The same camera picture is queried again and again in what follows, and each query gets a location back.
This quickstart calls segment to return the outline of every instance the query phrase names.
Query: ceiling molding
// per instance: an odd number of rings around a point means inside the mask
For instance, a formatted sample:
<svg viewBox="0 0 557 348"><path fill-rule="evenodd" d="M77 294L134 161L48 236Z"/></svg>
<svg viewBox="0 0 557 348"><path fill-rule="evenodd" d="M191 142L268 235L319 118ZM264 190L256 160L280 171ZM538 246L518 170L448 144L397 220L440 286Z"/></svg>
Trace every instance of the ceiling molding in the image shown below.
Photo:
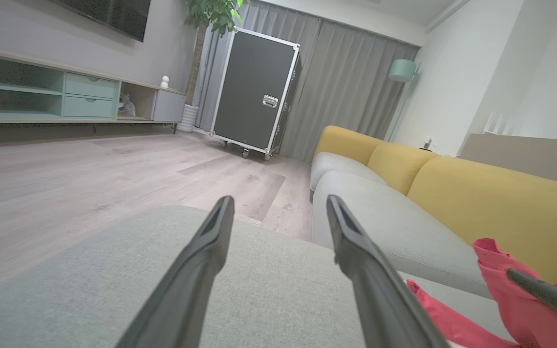
<svg viewBox="0 0 557 348"><path fill-rule="evenodd" d="M444 9L438 17L435 17L435 19L429 23L429 26L425 29L425 33L430 33L433 29L442 24L442 22L444 22L448 17L451 17L453 13L457 12L458 9L467 4L468 1L469 0L455 0L455 2L446 7L446 9Z"/></svg>

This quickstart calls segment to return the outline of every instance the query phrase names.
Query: tree trunk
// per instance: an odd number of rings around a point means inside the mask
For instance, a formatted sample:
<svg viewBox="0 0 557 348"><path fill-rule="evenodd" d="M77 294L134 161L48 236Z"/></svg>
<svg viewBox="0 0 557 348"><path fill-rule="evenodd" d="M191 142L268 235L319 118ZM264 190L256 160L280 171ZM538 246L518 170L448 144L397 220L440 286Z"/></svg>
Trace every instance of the tree trunk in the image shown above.
<svg viewBox="0 0 557 348"><path fill-rule="evenodd" d="M203 52L206 31L207 23L201 23L199 28L197 28L197 43L195 43L195 51L192 55L191 74L188 76L188 85L186 85L186 103L188 105L192 105L192 101L195 97L195 88L197 88L197 76L199 76L201 53Z"/></svg>

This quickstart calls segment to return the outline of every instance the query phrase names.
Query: lampshade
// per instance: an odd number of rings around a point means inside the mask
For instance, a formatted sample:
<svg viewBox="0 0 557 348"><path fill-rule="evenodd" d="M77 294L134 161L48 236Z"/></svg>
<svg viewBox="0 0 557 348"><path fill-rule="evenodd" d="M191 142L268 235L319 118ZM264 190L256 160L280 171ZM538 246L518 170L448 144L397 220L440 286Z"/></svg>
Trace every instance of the lampshade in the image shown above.
<svg viewBox="0 0 557 348"><path fill-rule="evenodd" d="M397 59L393 62L388 77L393 81L409 82L416 72L416 63L408 59Z"/></svg>

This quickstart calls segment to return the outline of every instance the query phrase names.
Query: white plant pot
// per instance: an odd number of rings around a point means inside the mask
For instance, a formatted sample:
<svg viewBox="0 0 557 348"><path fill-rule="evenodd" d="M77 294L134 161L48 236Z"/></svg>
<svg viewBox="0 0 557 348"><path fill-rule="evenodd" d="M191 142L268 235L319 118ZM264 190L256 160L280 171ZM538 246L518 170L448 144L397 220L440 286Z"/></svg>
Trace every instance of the white plant pot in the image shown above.
<svg viewBox="0 0 557 348"><path fill-rule="evenodd" d="M182 116L182 121L177 125L177 130L187 133L192 132L192 126L197 119L197 112L199 112L197 106L184 105L184 115Z"/></svg>

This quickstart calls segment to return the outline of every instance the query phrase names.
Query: red cloth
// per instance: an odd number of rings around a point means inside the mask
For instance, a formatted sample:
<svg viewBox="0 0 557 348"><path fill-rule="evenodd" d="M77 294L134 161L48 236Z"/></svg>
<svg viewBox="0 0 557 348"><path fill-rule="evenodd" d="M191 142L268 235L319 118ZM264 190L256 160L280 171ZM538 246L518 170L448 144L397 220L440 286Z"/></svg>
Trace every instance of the red cloth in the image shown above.
<svg viewBox="0 0 557 348"><path fill-rule="evenodd" d="M557 313L508 279L506 270L514 268L541 279L539 275L503 253L491 238L479 239L473 247L484 281L498 303L502 322L515 341L523 348L557 348Z"/></svg>
<svg viewBox="0 0 557 348"><path fill-rule="evenodd" d="M478 326L477 323L429 296L413 280L408 279L407 286L416 295L429 317L448 341L466 348L521 348L513 342L497 337Z"/></svg>

